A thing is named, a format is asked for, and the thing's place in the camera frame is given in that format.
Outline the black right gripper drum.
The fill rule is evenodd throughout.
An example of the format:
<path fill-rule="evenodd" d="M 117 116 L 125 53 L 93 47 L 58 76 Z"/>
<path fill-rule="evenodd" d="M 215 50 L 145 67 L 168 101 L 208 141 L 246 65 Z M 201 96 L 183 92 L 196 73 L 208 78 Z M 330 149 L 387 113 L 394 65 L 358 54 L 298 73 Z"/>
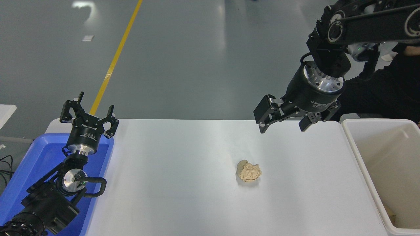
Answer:
<path fill-rule="evenodd" d="M 317 66 L 300 66 L 288 84 L 283 100 L 287 106 L 318 113 L 325 111 L 344 89 L 343 77 L 328 76 Z"/>

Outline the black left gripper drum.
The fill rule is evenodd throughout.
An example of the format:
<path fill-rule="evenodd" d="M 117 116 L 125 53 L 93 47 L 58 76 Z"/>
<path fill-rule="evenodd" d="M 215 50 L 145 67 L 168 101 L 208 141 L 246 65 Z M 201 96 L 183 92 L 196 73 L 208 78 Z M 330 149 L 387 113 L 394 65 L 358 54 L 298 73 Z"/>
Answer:
<path fill-rule="evenodd" d="M 74 150 L 75 146 L 86 146 L 91 151 L 97 151 L 103 132 L 104 127 L 98 117 L 89 115 L 85 118 L 75 118 L 67 141 L 67 149 Z"/>

